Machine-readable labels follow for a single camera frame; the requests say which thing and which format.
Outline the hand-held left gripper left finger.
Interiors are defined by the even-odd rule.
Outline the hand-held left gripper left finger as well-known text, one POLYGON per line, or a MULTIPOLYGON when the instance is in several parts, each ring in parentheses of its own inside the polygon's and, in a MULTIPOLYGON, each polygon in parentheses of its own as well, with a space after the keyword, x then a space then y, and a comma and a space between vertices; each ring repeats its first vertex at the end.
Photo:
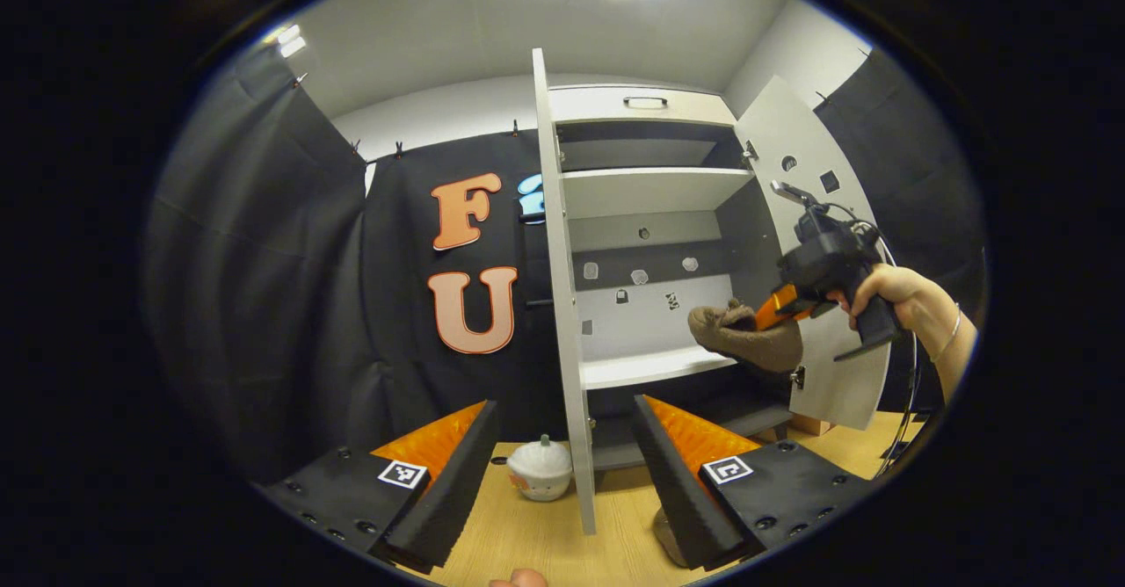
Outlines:
POLYGON ((446 566, 498 437, 497 403, 470 404, 381 448, 338 446, 261 493, 358 554, 418 574, 446 566))

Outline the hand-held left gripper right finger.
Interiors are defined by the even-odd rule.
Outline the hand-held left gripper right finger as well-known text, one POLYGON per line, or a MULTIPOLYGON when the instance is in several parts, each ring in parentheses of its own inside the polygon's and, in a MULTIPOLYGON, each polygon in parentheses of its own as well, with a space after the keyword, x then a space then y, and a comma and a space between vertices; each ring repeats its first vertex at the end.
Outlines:
POLYGON ((634 396, 632 432, 691 569, 786 547, 875 490, 794 440, 763 444, 650 395, 634 396))

